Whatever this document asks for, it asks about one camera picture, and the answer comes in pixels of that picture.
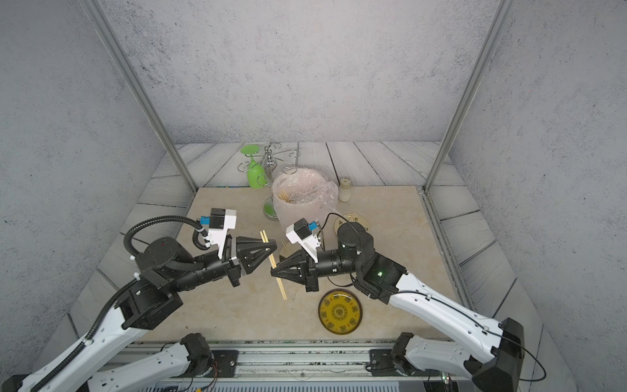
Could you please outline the chopsticks pair one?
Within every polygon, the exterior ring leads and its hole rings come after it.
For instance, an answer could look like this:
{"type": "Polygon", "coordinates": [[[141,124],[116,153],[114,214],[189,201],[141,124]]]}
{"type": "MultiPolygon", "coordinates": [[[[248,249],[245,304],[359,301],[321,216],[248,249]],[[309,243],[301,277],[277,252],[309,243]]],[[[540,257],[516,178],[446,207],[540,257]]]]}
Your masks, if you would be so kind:
{"type": "MultiPolygon", "coordinates": [[[[261,239],[262,239],[265,243],[269,243],[269,238],[268,238],[268,236],[267,236],[267,233],[266,233],[264,230],[261,230],[260,235],[261,235],[261,239]]],[[[271,254],[269,255],[269,261],[270,261],[270,264],[271,264],[272,269],[274,270],[274,269],[277,267],[277,263],[276,263],[276,260],[275,260],[275,258],[274,258],[274,253],[271,253],[271,254]]],[[[279,290],[280,290],[281,295],[282,295],[282,299],[283,299],[284,301],[286,301],[286,300],[287,300],[287,294],[286,294],[286,291],[285,291],[285,287],[284,287],[284,285],[283,285],[283,282],[282,282],[282,280],[281,280],[280,278],[277,278],[276,280],[277,280],[277,284],[278,284],[278,286],[279,286],[279,290]]]]}

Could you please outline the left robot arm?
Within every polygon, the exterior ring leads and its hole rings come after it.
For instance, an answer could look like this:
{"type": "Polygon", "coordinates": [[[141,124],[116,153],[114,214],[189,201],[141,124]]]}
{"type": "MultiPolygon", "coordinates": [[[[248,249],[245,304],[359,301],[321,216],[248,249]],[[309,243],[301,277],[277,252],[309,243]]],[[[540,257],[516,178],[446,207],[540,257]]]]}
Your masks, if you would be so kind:
{"type": "Polygon", "coordinates": [[[229,235],[234,222],[205,228],[207,219],[156,217],[125,234],[124,247],[139,273],[107,300],[96,319],[62,354],[29,375],[14,375],[4,391],[137,391],[168,378],[194,381],[217,378],[217,360],[206,339],[191,333],[167,349],[134,363],[106,371],[103,367],[137,338],[154,330],[182,307],[181,292],[226,278],[237,287],[277,249],[274,240],[229,235]],[[151,225],[178,221],[194,228],[193,243],[205,251],[192,256],[172,237],[159,238],[145,251],[136,249],[135,235],[151,225]]]}

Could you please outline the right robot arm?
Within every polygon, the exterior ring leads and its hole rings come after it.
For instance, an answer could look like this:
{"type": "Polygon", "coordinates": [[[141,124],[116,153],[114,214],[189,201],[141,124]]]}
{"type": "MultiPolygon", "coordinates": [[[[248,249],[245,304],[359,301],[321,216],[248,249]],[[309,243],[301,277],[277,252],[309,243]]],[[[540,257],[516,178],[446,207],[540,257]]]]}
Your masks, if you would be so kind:
{"type": "Polygon", "coordinates": [[[374,238],[358,222],[346,221],[336,234],[337,247],[324,251],[318,239],[323,227],[300,219],[286,228],[286,237],[301,250],[280,261],[272,276],[317,292],[324,277],[349,274],[353,286],[367,297],[426,321],[448,341],[402,333],[388,359],[367,364],[374,376],[411,377],[439,371],[466,377],[481,391],[516,391],[523,362],[534,355],[524,343],[524,327],[512,318],[498,321],[445,297],[406,267],[375,249],[374,238]]]}

